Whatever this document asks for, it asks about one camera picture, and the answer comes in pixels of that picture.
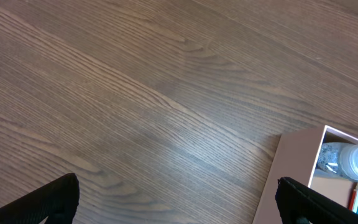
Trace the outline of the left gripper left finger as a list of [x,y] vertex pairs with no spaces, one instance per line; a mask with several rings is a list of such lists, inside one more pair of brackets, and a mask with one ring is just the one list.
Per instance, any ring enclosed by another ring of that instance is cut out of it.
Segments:
[[0,224],[72,224],[79,199],[76,174],[65,174],[1,207]]

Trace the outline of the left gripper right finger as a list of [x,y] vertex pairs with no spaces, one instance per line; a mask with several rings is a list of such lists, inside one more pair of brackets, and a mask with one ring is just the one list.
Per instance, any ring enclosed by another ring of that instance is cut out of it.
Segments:
[[291,177],[278,179],[275,201],[283,224],[358,224],[358,214]]

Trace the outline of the clear soap pump bottle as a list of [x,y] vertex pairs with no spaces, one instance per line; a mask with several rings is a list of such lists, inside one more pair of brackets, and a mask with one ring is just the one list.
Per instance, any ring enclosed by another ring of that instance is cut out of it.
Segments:
[[316,168],[326,173],[328,177],[358,182],[358,144],[323,143]]

